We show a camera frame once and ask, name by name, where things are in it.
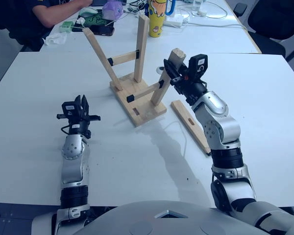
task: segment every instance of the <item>green box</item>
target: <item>green box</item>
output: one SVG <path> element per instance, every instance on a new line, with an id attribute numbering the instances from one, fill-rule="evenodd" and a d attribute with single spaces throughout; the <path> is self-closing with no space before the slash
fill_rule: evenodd
<path id="1" fill-rule="evenodd" d="M 74 23 L 73 21 L 64 21 L 63 24 L 60 26 L 60 32 L 67 32 L 70 33 L 72 32 L 72 27 L 73 27 Z"/>

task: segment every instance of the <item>cartoon cup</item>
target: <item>cartoon cup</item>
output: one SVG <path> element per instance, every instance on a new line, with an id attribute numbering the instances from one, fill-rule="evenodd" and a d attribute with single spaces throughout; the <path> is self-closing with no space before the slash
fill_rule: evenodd
<path id="1" fill-rule="evenodd" d="M 172 0 L 170 12 L 167 12 L 167 4 L 169 0 L 149 0 L 149 35 L 151 37 L 160 37 L 162 32 L 162 24 L 165 15 L 169 16 L 174 11 L 175 0 Z"/>

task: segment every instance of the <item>person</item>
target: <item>person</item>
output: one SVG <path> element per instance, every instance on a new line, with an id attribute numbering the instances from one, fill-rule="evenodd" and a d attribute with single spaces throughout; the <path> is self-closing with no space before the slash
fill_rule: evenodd
<path id="1" fill-rule="evenodd" d="M 42 39 L 55 24 L 93 2 L 66 1 L 69 0 L 0 0 L 0 29 L 6 28 L 10 38 L 32 51 L 39 51 L 44 43 Z"/>
<path id="2" fill-rule="evenodd" d="M 29 13 L 35 15 L 45 28 L 52 28 L 92 2 L 93 0 L 73 0 L 60 4 L 60 0 L 25 0 Z"/>

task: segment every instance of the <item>smartphone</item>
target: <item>smartphone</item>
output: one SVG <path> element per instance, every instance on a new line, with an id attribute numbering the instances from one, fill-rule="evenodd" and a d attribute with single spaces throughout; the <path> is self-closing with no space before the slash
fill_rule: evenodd
<path id="1" fill-rule="evenodd" d="M 102 25 L 92 25 L 90 26 L 90 30 L 95 35 L 102 35 L 102 36 L 112 36 L 114 32 L 114 27 L 102 26 Z"/>

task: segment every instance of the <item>white table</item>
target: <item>white table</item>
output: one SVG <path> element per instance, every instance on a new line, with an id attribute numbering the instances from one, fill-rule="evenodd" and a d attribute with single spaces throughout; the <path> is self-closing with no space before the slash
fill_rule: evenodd
<path id="1" fill-rule="evenodd" d="M 190 22 L 209 25 L 229 25 L 239 24 L 231 8 L 225 0 L 212 0 L 228 12 L 224 19 L 210 19 L 203 17 L 194 17 L 190 15 Z M 180 13 L 180 8 L 188 9 L 189 6 L 183 2 L 178 2 L 180 7 L 176 7 L 176 13 Z M 224 13 L 219 8 L 210 3 L 204 3 L 203 9 L 208 11 L 212 17 L 223 16 Z M 78 14 L 69 17 L 68 21 L 75 21 Z M 59 26 L 56 25 L 51 34 L 59 32 Z M 128 47 L 136 45 L 138 18 L 129 14 L 123 19 L 115 22 L 115 32 L 113 36 L 97 36 L 101 46 L 107 45 L 115 50 L 121 48 L 128 52 Z M 201 27 L 201 26 L 183 26 L 182 29 L 163 26 L 163 33 L 159 38 L 148 37 L 147 50 L 160 51 L 161 57 L 166 56 L 173 47 L 178 47 L 185 53 L 261 53 L 255 45 L 249 34 L 242 28 L 219 28 L 219 27 Z M 43 46 L 41 51 L 77 51 L 88 52 L 92 48 L 82 32 L 73 32 L 68 34 L 67 41 L 63 45 Z"/>
<path id="2" fill-rule="evenodd" d="M 276 55 L 208 58 L 204 80 L 240 123 L 244 162 L 258 200 L 294 206 L 294 72 Z M 146 53 L 147 83 L 158 81 L 155 68 L 162 60 Z M 121 76 L 130 68 L 118 65 L 115 71 Z M 90 125 L 92 206 L 180 200 L 214 207 L 212 159 L 184 127 L 183 157 L 186 141 L 170 103 L 181 99 L 191 110 L 185 98 L 169 88 L 163 99 L 167 112 L 134 128 L 93 52 L 19 53 L 0 82 L 0 202 L 59 205 L 65 141 L 60 128 L 67 121 L 56 114 L 78 94 L 86 95 L 90 114 L 102 118 Z"/>

